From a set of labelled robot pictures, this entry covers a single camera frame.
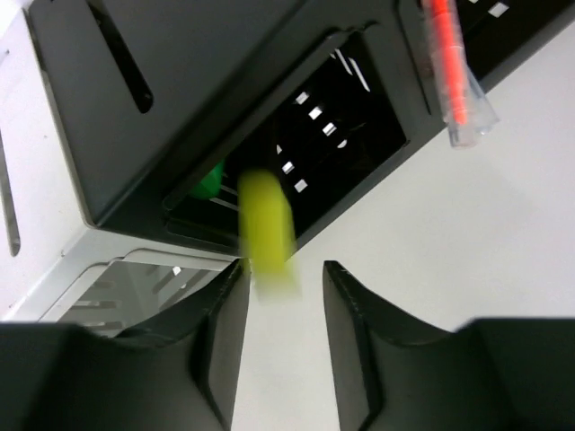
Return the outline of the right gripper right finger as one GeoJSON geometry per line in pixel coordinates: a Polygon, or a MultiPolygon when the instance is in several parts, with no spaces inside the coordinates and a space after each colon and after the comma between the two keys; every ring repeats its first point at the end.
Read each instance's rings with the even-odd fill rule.
{"type": "Polygon", "coordinates": [[[422,321],[323,265],[323,302],[344,430],[571,430],[574,321],[422,321]]]}

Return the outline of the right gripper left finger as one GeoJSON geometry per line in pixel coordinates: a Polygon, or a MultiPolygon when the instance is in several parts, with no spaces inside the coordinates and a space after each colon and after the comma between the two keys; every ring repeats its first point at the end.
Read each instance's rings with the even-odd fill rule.
{"type": "Polygon", "coordinates": [[[113,338],[76,324],[3,324],[2,429],[229,429],[249,291],[235,260],[113,338]]]}

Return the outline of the yellow highlighter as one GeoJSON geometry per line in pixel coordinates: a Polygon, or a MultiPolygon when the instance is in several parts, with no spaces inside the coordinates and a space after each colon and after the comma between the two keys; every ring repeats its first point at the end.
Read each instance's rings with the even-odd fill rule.
{"type": "Polygon", "coordinates": [[[266,170],[249,170],[238,181],[239,233],[253,286],[263,302],[300,296],[290,261],[296,250],[291,207],[279,178],[266,170]]]}

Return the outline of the green highlighter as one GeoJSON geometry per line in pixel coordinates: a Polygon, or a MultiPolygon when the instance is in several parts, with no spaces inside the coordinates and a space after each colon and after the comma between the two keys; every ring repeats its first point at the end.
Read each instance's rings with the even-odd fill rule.
{"type": "Polygon", "coordinates": [[[189,192],[192,198],[208,200],[216,198],[221,190],[224,178],[225,162],[218,163],[198,184],[189,192]]]}

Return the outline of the pink thin highlighter pen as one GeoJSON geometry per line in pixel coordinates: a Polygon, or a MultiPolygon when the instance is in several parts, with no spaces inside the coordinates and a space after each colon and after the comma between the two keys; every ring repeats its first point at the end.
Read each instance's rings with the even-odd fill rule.
{"type": "Polygon", "coordinates": [[[478,141],[463,36],[454,1],[423,1],[422,10],[435,85],[450,144],[478,141]]]}

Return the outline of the white slotted pen holder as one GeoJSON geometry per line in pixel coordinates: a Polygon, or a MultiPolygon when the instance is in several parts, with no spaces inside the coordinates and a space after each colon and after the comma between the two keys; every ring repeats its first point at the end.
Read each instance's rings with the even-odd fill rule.
{"type": "Polygon", "coordinates": [[[1,319],[114,336],[206,286],[231,257],[89,223],[25,11],[1,5],[1,319]]]}

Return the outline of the black slotted pen holder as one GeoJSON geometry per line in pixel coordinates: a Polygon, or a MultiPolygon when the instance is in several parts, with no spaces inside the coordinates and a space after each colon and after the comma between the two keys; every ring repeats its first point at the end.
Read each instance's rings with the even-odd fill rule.
{"type": "Polygon", "coordinates": [[[309,242],[443,128],[421,3],[33,2],[89,223],[235,254],[239,174],[269,160],[309,242]]]}

